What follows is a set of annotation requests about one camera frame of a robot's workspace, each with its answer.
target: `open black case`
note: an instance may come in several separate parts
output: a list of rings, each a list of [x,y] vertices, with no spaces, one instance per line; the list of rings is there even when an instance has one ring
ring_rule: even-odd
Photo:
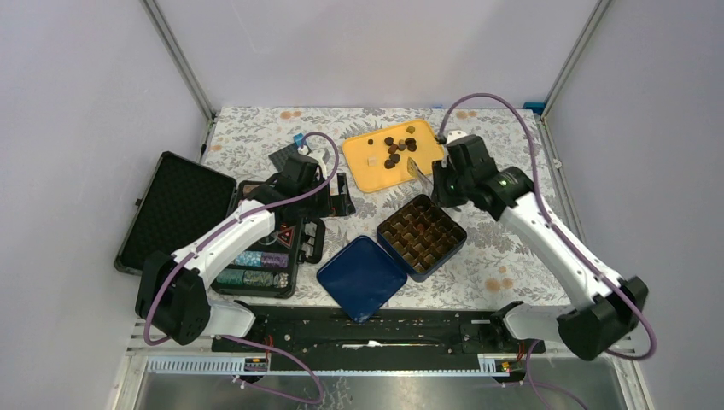
[[[143,198],[136,201],[138,211],[115,258],[117,270],[141,275],[146,257],[155,251],[170,255],[192,243],[224,220],[254,185],[236,180],[211,168],[189,161],[172,152],[164,152]],[[280,240],[256,243],[250,252],[285,254],[283,267],[235,266],[230,270],[268,272],[285,275],[276,285],[244,284],[241,281],[214,282],[212,289],[230,295],[287,298],[294,294],[300,263],[317,263],[324,245],[324,223],[319,218],[293,220]]]

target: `black foam lining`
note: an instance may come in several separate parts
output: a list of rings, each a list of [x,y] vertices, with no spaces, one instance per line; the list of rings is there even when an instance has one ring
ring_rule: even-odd
[[[192,243],[224,220],[235,187],[232,177],[164,152],[117,265],[140,274],[152,252]]]

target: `plastic container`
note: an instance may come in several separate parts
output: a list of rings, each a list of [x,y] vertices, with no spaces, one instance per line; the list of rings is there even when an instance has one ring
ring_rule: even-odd
[[[400,162],[391,169],[384,166],[385,160],[390,156],[389,146],[384,142],[387,137],[391,137],[395,144],[408,138],[415,138],[416,141],[414,152],[409,149],[396,151],[400,155]],[[415,160],[420,170],[425,175],[430,175],[432,162],[441,160],[445,155],[445,151],[435,140],[435,132],[425,120],[407,121],[349,138],[342,143],[342,152],[352,171],[354,182],[362,192],[374,192],[412,180],[414,177],[406,169],[407,158]],[[376,159],[374,165],[368,161],[370,158]]]
[[[317,271],[317,280],[357,323],[407,282],[407,273],[370,237],[356,237]]]
[[[377,241],[416,282],[458,253],[468,234],[426,195],[418,195],[377,227]]]

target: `floral tablecloth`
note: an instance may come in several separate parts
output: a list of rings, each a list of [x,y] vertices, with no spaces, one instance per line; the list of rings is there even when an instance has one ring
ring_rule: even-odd
[[[290,144],[292,136],[299,132],[325,132],[339,146],[345,138],[416,118],[427,120],[437,129],[444,113],[442,109],[406,108],[227,107],[219,114],[204,164],[237,181],[264,180],[276,172],[267,156]],[[537,131],[533,114],[528,110],[521,110],[521,114],[531,131]],[[454,129],[483,137],[499,167],[516,166],[531,174],[523,129],[508,111],[459,109],[447,125],[447,130]],[[322,138],[312,139],[313,148],[326,144]],[[560,202],[552,187],[548,160],[540,141],[535,147],[541,190],[560,215]],[[347,173],[349,193],[357,213],[324,220],[327,232],[322,262],[300,265],[297,289],[289,299],[238,296],[235,299],[253,304],[336,306],[317,282],[317,269],[359,235],[374,238],[377,225],[422,190],[417,181],[411,181],[366,194],[357,189],[344,156],[340,159],[340,171]],[[515,300],[539,305],[569,302],[556,279],[517,236],[470,204],[463,207],[461,220],[468,240],[459,253],[425,282],[408,280],[386,307],[494,310]]]

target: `black case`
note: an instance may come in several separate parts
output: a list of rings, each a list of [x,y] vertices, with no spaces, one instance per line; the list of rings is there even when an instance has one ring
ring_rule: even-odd
[[[238,202],[243,199],[243,186],[250,184],[251,182],[242,182],[237,189],[234,178],[172,152],[164,152],[156,164],[143,198],[136,201],[138,210],[115,258],[115,268],[120,272],[140,276],[148,255],[157,250],[169,255],[210,231],[236,209]],[[318,223],[321,225],[322,237],[315,238],[316,246],[313,247],[312,255],[307,256],[301,245],[305,239],[313,236],[305,234],[304,222],[293,222],[299,228],[295,228],[292,241],[294,246],[287,249],[289,269],[284,272],[289,274],[288,286],[219,286],[214,282],[212,289],[232,295],[281,298],[292,296],[295,292],[298,264],[303,261],[316,263],[315,256],[319,254],[321,257],[324,223],[321,220]],[[263,250],[260,247],[263,248],[262,245],[255,244],[249,250]]]

